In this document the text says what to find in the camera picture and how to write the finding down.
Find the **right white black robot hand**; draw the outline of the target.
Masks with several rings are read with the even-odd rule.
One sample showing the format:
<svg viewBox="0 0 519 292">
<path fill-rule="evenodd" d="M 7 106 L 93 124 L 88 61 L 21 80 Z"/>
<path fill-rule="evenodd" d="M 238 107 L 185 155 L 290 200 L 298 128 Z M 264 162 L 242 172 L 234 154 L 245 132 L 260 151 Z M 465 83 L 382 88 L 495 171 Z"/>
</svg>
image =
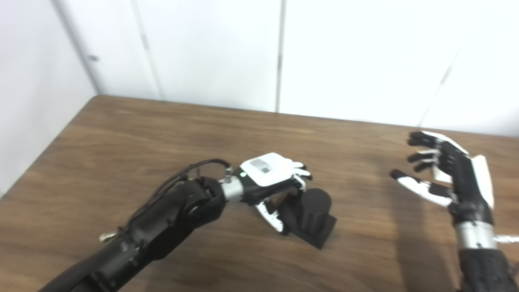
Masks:
<svg viewBox="0 0 519 292">
<path fill-rule="evenodd" d="M 495 224 L 493 184 L 485 156 L 471 157 L 452 139 L 430 131 L 411 132 L 407 143 L 425 148 L 407 161 L 415 163 L 415 172 L 430 170 L 433 181 L 397 169 L 391 170 L 391 178 L 417 196 L 447 207 L 454 225 L 476 221 Z"/>
</svg>

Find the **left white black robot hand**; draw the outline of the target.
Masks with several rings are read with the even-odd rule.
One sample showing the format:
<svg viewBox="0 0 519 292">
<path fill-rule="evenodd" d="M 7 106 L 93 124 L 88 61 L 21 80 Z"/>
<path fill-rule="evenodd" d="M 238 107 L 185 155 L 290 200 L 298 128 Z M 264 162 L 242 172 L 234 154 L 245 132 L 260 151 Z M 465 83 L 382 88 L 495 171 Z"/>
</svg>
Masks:
<svg viewBox="0 0 519 292">
<path fill-rule="evenodd" d="M 267 223 L 283 235 L 287 233 L 287 227 L 280 220 L 280 212 L 271 196 L 290 188 L 304 193 L 307 181 L 313 180 L 303 163 L 275 152 L 244 161 L 234 175 L 243 188 L 240 201 L 254 206 Z"/>
</svg>

